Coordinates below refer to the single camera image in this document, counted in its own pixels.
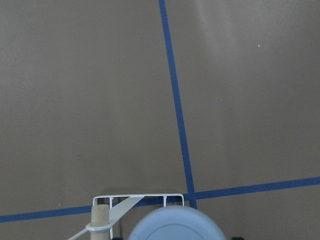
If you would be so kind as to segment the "light blue plastic cup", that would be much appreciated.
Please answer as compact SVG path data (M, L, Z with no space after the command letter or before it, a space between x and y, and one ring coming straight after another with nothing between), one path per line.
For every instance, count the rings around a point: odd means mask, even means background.
M146 215L132 230L130 240L224 240L218 225L187 206L162 207Z

